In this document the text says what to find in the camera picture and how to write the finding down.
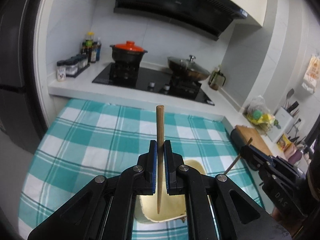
black pot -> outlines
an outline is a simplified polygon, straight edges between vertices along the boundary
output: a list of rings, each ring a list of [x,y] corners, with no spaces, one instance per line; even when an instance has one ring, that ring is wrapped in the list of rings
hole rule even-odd
[[[210,72],[194,62],[195,56],[189,57],[190,59],[168,57],[168,65],[173,74],[191,81],[205,80]]]
[[[110,45],[112,48],[112,59],[116,63],[126,63],[128,65],[140,65],[142,57],[146,50],[143,51],[134,51],[129,49],[117,48],[117,45]]]

blue gripper pad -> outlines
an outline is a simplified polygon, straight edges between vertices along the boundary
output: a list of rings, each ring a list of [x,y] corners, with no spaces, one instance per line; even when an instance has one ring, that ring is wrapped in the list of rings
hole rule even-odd
[[[165,175],[165,186],[167,188],[167,193],[169,194],[169,184],[168,184],[168,171],[167,171],[167,154],[166,154],[166,150],[165,150],[165,146],[163,146],[163,154],[164,154],[164,175]]]
[[[156,193],[156,180],[157,180],[157,143],[155,143],[155,148],[153,149],[153,171],[152,171],[152,192]]]

table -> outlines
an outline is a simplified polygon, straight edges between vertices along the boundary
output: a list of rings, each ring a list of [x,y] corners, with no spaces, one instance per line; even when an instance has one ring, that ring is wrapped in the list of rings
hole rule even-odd
[[[221,122],[165,113],[165,139],[173,152],[195,159],[206,173],[222,173],[237,152]],[[148,152],[156,139],[156,113],[126,106],[72,99],[42,139],[21,193],[19,233],[27,239],[33,228],[97,175],[119,175]],[[242,162],[228,176],[261,204],[257,188]],[[173,220],[141,224],[134,221],[132,239],[188,239],[186,223]]]

gas stove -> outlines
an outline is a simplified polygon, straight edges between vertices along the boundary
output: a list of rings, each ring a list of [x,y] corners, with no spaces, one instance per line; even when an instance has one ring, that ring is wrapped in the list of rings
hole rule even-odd
[[[201,83],[139,66],[110,63],[92,83],[159,93],[214,106],[200,88]]]

chopstick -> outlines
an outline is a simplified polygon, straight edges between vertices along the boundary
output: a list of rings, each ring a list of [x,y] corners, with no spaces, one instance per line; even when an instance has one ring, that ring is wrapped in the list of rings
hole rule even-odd
[[[249,139],[246,145],[249,146],[251,143],[252,143],[252,137]],[[230,164],[230,166],[226,169],[226,171],[223,174],[226,175],[233,168],[233,166],[236,165],[237,161],[239,161],[240,158],[241,158],[241,155],[239,153],[238,156],[235,158],[235,160]]]
[[[298,109],[292,114],[292,116],[295,117],[299,112],[300,112],[300,109],[298,108]]]
[[[163,145],[164,145],[164,106],[156,107],[157,118],[157,212],[160,213],[161,196],[162,196],[162,179],[163,179]]]

